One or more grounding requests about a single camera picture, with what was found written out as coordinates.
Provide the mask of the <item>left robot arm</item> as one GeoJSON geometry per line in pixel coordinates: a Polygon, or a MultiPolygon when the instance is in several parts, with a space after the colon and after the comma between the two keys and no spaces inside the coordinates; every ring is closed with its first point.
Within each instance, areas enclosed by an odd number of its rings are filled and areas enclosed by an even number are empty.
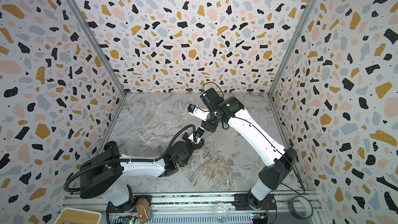
{"type": "Polygon", "coordinates": [[[134,196],[132,187],[119,187],[117,181],[134,176],[168,177],[179,171],[180,167],[188,164],[193,152],[203,147],[204,129],[196,130],[196,141],[193,135],[184,133],[182,140],[175,142],[166,155],[159,161],[116,162],[93,168],[80,175],[80,197],[92,199],[100,197],[110,202],[110,209],[114,213],[132,210],[137,200],[143,197],[134,196]]]}

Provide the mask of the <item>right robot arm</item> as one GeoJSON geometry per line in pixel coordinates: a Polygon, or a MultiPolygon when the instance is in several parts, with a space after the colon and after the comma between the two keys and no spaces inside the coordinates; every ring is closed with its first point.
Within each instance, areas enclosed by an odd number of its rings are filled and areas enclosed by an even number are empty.
{"type": "Polygon", "coordinates": [[[247,200],[241,205],[260,209],[264,199],[276,190],[293,169],[297,152],[276,142],[251,117],[249,111],[236,97],[224,99],[214,88],[200,95],[207,107],[201,109],[193,104],[188,112],[202,120],[201,128],[214,133],[219,123],[237,131],[257,152],[264,163],[259,179],[247,194],[247,200]]]}

